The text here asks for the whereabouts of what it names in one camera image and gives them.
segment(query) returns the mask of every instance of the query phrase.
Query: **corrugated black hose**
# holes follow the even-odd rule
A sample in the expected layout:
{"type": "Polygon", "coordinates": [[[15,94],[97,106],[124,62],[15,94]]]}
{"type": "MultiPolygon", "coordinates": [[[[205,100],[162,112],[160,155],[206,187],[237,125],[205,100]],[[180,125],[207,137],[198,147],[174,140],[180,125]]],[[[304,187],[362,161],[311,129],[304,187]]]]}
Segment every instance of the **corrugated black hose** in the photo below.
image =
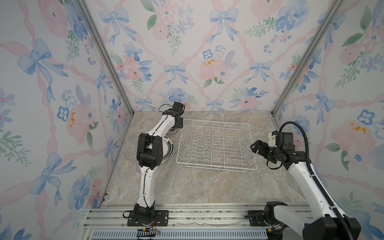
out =
{"type": "MultiPolygon", "coordinates": [[[[283,128],[285,127],[285,125],[287,124],[293,124],[295,125],[301,132],[301,134],[303,135],[303,138],[304,138],[304,145],[305,145],[305,162],[306,162],[306,165],[307,165],[307,168],[308,168],[308,172],[311,174],[311,175],[314,175],[314,172],[312,171],[312,168],[311,168],[311,160],[310,160],[310,153],[309,153],[309,144],[308,144],[308,139],[307,139],[307,135],[305,134],[305,131],[304,129],[300,126],[300,124],[296,123],[296,122],[292,122],[292,121],[288,121],[288,122],[285,122],[281,127],[280,127],[280,130],[279,132],[281,132],[283,130],[283,128]]],[[[329,197],[329,195],[327,194],[327,192],[324,190],[323,186],[320,184],[320,181],[318,180],[318,178],[316,176],[312,176],[312,179],[314,180],[314,182],[316,183],[317,187],[319,188],[319,190],[321,191],[321,193],[323,194],[323,196],[325,197],[325,199],[327,200],[328,204],[332,207],[332,206],[335,206],[331,200],[331,198],[329,197]]],[[[339,221],[341,222],[343,228],[344,228],[344,231],[347,233],[347,236],[349,238],[349,240],[354,240],[353,238],[353,235],[352,235],[352,232],[351,230],[349,229],[347,223],[345,222],[344,218],[341,216],[339,210],[337,208],[332,208],[332,210],[335,212],[337,218],[339,219],[339,221]]]]}

